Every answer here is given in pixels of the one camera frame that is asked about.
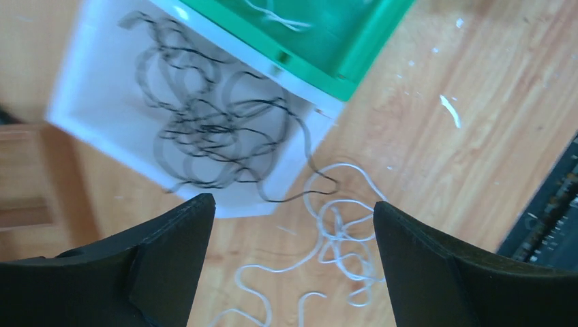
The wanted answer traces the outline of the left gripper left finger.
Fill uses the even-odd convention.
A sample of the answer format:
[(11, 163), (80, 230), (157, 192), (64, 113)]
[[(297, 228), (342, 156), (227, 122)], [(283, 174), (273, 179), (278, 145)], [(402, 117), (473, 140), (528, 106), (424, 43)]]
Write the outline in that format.
[(2, 326), (186, 326), (215, 218), (202, 193), (53, 258), (1, 263)]

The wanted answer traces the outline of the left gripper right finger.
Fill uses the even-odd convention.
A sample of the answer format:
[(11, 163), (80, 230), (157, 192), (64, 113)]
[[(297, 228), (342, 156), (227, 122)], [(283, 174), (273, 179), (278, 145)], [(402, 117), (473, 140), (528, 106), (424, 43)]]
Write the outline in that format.
[(374, 230), (398, 326), (576, 326), (577, 274), (478, 248), (388, 202)]

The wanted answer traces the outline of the wooden compartment tray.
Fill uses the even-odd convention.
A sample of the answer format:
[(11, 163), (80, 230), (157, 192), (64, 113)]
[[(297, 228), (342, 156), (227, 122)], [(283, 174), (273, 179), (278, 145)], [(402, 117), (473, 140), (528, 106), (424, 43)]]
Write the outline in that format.
[(1, 261), (101, 237), (74, 139), (49, 124), (1, 126)]

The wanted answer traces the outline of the white plastic bin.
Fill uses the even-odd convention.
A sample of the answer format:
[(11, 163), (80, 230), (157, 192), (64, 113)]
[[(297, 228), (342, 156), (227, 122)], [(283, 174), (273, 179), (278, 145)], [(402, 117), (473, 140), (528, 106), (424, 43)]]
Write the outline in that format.
[(230, 76), (255, 69), (263, 83), (244, 82), (235, 95), (289, 93), (292, 110), (307, 126), (315, 149), (334, 126), (345, 104), (300, 80), (289, 71), (180, 1), (83, 1), (47, 119), (158, 185), (173, 187), (176, 179), (156, 162), (153, 142), (169, 114), (145, 104), (135, 79), (137, 56), (151, 45), (143, 26), (121, 27), (130, 14), (174, 18), (192, 33), (203, 52), (231, 55)]

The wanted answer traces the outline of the green plastic bin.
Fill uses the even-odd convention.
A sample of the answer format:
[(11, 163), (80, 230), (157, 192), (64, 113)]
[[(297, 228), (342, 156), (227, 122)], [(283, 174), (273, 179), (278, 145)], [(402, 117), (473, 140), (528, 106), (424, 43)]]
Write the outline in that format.
[(297, 78), (343, 102), (412, 1), (186, 1)]

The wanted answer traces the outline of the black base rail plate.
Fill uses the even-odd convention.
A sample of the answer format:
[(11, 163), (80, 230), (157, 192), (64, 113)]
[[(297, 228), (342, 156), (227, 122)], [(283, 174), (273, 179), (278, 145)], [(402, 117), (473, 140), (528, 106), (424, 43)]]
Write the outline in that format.
[(520, 212), (497, 254), (577, 271), (577, 136)]

